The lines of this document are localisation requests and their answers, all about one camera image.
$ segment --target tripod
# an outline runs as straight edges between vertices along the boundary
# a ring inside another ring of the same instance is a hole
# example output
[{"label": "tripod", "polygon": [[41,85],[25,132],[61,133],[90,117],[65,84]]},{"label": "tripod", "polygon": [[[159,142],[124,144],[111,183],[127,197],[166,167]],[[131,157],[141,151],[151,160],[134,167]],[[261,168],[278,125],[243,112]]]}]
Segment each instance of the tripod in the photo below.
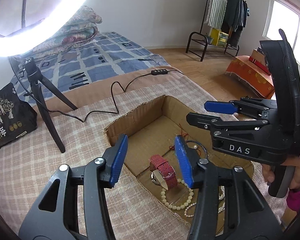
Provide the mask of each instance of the tripod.
[{"label": "tripod", "polygon": [[34,97],[40,102],[36,101],[37,107],[39,109],[39,112],[41,114],[41,117],[43,121],[45,122],[53,140],[57,144],[58,148],[62,153],[66,151],[64,144],[62,143],[60,136],[58,135],[58,132],[52,122],[52,119],[49,115],[49,112],[45,110],[47,108],[47,105],[44,101],[44,97],[42,94],[41,84],[39,81],[47,88],[49,89],[57,98],[59,98],[62,102],[64,102],[66,105],[71,107],[73,110],[78,109],[68,98],[66,98],[52,83],[49,79],[47,79],[45,76],[42,75],[40,69],[37,67],[37,65],[34,62],[33,58],[30,58],[26,60],[24,64],[24,69],[27,72],[27,78],[30,83],[30,87],[32,90],[32,93]]}]

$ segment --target clothes rack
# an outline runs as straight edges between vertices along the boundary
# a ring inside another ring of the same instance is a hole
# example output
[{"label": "clothes rack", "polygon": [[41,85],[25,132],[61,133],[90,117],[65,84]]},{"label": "clothes rack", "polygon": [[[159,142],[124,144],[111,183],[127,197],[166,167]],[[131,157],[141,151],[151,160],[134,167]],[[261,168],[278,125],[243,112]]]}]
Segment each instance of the clothes rack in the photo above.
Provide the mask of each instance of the clothes rack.
[{"label": "clothes rack", "polygon": [[[218,56],[218,57],[236,57],[236,56],[238,55],[238,53],[239,53],[239,49],[240,49],[240,48],[239,48],[239,45],[238,45],[237,48],[235,48],[235,47],[233,47],[233,46],[230,46],[230,44],[228,44],[228,42],[227,42],[226,47],[221,47],[221,46],[216,46],[216,45],[208,44],[208,39],[207,39],[207,37],[206,37],[204,34],[202,34],[202,29],[203,29],[203,24],[204,24],[204,18],[205,18],[205,16],[206,16],[207,8],[208,8],[208,2],[209,2],[209,0],[207,0],[207,2],[206,2],[206,7],[205,7],[205,9],[204,9],[204,14],[203,14],[203,19],[202,19],[202,24],[201,24],[200,32],[192,32],[192,33],[190,34],[190,36],[189,36],[189,41],[188,41],[188,45],[187,45],[187,49],[186,49],[186,53],[191,52],[191,53],[195,54],[196,56],[198,56],[198,57],[201,58],[200,61],[202,62],[203,59],[204,59],[204,57],[217,57],[217,56],[206,56],[206,52],[222,52],[222,51],[220,51],[220,50],[207,50],[208,47],[212,47],[212,48],[225,49],[225,50],[223,51],[223,54],[226,54],[226,53],[227,53],[227,54],[230,55],[230,56]],[[202,39],[202,40],[200,40],[200,39],[193,39],[192,36],[193,36],[194,34],[197,34],[197,35],[202,36],[203,39]],[[191,41],[194,41],[194,42],[197,42],[197,43],[203,45],[203,46],[204,46],[203,50],[190,50],[189,48],[190,48]],[[232,54],[230,54],[229,52],[227,52],[228,49],[230,49],[230,50],[235,50],[235,51],[236,51],[235,56],[233,56]]]}]

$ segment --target potted plant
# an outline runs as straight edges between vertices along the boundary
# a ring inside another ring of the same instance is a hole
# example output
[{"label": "potted plant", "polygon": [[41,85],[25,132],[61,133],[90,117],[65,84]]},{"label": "potted plant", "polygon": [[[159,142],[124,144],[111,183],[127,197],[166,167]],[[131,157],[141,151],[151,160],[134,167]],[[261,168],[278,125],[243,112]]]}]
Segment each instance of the potted plant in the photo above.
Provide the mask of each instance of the potted plant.
[{"label": "potted plant", "polygon": [[211,44],[211,43],[212,43],[212,41],[213,41],[213,38],[212,38],[212,37],[210,37],[210,36],[208,35],[208,33],[206,33],[205,37],[206,37],[206,38],[207,38],[207,40],[208,40],[208,44]]}]

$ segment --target striped towel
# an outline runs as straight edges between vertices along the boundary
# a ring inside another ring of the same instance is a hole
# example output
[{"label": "striped towel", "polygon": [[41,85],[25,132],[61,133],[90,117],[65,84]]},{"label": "striped towel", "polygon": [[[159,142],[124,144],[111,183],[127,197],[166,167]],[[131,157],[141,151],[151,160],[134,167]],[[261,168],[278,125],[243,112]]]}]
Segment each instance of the striped towel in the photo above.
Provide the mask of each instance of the striped towel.
[{"label": "striped towel", "polygon": [[227,0],[209,0],[205,23],[220,30],[226,12],[226,5]]}]

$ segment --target hand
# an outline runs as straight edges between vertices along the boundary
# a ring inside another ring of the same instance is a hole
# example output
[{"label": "hand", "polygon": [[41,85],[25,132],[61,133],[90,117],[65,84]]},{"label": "hand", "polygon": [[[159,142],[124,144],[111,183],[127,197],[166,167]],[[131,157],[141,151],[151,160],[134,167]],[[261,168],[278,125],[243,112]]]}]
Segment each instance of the hand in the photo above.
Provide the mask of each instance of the hand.
[{"label": "hand", "polygon": [[[300,158],[299,157],[288,157],[287,160],[282,163],[284,166],[295,166],[296,170],[294,172],[293,179],[289,186],[290,189],[300,189]],[[262,164],[262,175],[265,182],[274,181],[274,173],[271,171],[271,166]]]}]

